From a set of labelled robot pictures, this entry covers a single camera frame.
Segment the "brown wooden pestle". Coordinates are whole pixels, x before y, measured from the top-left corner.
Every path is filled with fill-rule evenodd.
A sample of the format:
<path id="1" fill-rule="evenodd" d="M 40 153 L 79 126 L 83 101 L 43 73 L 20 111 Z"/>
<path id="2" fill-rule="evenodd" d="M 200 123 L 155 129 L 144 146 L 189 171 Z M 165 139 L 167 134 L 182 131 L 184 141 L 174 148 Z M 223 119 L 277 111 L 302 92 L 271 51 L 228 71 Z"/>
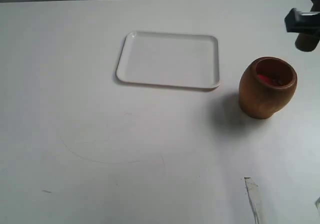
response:
<path id="1" fill-rule="evenodd" d="M 311 52 L 317 47 L 319 42 L 320 38 L 317 36 L 300 33 L 295 41 L 295 46 L 300 51 Z"/>

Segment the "brown wooden mortar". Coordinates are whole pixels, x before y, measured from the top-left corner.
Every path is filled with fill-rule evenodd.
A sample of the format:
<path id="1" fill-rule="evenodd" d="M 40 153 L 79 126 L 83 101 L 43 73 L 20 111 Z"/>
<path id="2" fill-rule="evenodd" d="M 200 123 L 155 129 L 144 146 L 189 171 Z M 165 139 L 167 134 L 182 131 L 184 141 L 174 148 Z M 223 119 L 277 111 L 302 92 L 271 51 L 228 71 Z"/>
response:
<path id="1" fill-rule="evenodd" d="M 263 82 L 258 74 L 274 79 L 274 85 Z M 244 71 L 238 88 L 240 108 L 255 119 L 268 119 L 293 97 L 298 77 L 294 68 L 276 57 L 260 57 Z"/>

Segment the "white rectangular plastic tray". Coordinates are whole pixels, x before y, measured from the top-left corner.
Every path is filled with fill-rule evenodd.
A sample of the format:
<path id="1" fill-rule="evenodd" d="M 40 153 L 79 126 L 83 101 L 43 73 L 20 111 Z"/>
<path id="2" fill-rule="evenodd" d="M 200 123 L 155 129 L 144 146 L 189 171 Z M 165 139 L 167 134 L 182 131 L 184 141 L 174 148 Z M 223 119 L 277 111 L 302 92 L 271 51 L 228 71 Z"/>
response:
<path id="1" fill-rule="evenodd" d="M 126 84 L 212 90 L 221 82 L 218 46 L 211 35 L 130 32 L 116 77 Z"/>

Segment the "clear tape strip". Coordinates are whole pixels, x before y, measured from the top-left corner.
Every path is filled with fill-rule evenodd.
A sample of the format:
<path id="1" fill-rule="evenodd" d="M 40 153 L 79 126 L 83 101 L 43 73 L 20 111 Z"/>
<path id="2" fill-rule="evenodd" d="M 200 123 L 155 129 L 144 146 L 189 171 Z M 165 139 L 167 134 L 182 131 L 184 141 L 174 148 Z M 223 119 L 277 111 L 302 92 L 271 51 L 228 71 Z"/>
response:
<path id="1" fill-rule="evenodd" d="M 247 190 L 247 195 L 250 203 L 250 207 L 254 216 L 254 222 L 257 224 L 266 223 L 264 212 L 263 212 L 263 205 L 262 199 L 260 195 L 260 191 L 258 185 L 253 181 L 251 177 L 245 177 L 245 187 Z"/>

